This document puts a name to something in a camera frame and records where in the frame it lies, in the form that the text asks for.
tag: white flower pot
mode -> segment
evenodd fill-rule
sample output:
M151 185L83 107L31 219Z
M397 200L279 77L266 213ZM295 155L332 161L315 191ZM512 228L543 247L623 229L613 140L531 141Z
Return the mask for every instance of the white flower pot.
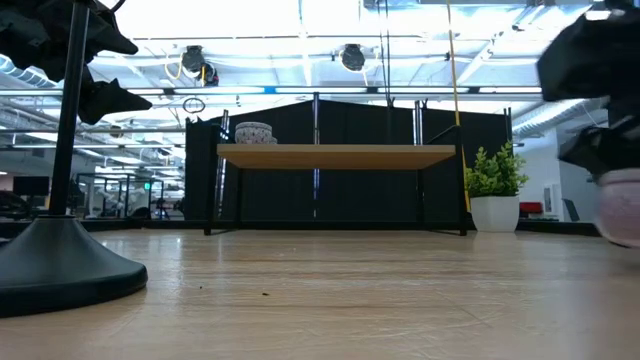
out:
M473 224L480 232L514 232L520 217L517 196L471 198Z

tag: green plant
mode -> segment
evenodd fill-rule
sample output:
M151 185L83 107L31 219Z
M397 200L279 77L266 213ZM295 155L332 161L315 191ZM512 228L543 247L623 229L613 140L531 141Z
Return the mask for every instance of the green plant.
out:
M519 155L513 155L512 149L513 146L508 142L492 158L487 157L484 148L478 149L475 167L465 170L465 188L469 197L518 194L529 177L520 175L525 160Z

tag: potted plant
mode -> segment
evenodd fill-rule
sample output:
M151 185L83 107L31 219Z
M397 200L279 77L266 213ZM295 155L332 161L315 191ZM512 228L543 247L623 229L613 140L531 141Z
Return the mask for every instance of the potted plant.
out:
M518 191L529 179L520 175L525 160L506 143L492 158L484 148L473 169L466 169L465 187L471 198L471 216L478 231L514 232L518 225Z

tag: wooden floor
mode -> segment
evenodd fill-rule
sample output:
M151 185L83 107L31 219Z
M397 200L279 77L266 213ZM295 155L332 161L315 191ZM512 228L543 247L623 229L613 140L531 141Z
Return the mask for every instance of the wooden floor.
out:
M147 289L0 320L0 359L640 358L640 253L602 239L95 236L147 265Z

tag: yellow pole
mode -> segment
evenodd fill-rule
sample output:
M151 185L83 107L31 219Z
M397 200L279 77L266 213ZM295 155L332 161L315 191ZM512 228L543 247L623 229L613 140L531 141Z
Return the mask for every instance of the yellow pole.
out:
M453 22L451 21L451 0L447 1L447 17L449 18L449 52L451 53L451 78L453 79L453 104L455 109L456 125L460 126L460 109L458 108L458 76L456 75L456 55L453 49ZM462 166L467 168L467 162L464 158L464 148L462 149ZM469 194L465 191L465 200L467 202L467 210L471 209L469 203Z

